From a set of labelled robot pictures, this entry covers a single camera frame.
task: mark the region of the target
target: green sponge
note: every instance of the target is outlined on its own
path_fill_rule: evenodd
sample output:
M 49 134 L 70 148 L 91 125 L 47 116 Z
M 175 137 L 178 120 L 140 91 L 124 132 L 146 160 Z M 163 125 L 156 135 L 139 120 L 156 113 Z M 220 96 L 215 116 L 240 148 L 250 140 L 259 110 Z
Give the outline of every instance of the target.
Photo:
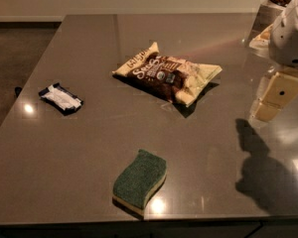
M 113 186 L 113 199 L 144 215 L 150 197 L 166 178 L 166 161 L 140 149 L 136 159 L 121 173 Z

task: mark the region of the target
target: floor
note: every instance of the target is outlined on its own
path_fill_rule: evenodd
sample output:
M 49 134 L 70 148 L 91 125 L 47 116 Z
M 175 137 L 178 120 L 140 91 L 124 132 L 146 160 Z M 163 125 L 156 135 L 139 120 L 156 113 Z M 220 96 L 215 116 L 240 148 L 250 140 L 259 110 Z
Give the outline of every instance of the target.
M 0 23 L 0 126 L 59 24 Z

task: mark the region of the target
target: white robot part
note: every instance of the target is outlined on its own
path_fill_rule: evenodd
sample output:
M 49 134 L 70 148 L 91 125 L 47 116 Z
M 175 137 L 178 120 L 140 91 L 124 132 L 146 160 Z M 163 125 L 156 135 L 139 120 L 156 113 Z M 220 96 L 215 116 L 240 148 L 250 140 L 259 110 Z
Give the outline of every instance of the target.
M 298 0 L 291 0 L 275 20 L 269 42 L 270 58 L 298 67 Z

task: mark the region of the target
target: green scrub pad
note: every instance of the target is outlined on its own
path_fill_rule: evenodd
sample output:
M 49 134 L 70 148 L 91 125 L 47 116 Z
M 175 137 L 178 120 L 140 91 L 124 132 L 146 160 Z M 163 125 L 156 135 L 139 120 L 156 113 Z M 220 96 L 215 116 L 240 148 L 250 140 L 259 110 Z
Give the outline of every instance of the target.
M 145 150 L 122 172 L 113 186 L 113 199 L 128 209 L 144 215 L 150 197 L 166 178 L 166 161 Z

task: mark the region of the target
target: small wrapped packet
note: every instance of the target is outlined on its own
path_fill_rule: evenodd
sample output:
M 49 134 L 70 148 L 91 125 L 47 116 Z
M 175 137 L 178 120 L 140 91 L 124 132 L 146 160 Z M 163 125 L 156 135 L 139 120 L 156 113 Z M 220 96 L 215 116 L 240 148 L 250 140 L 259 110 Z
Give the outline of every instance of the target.
M 83 101 L 73 95 L 59 83 L 50 85 L 39 92 L 42 99 L 56 106 L 64 114 L 77 112 L 83 105 Z
M 222 71 L 218 65 L 158 56 L 157 43 L 127 61 L 113 75 L 171 103 L 189 107 L 206 85 Z

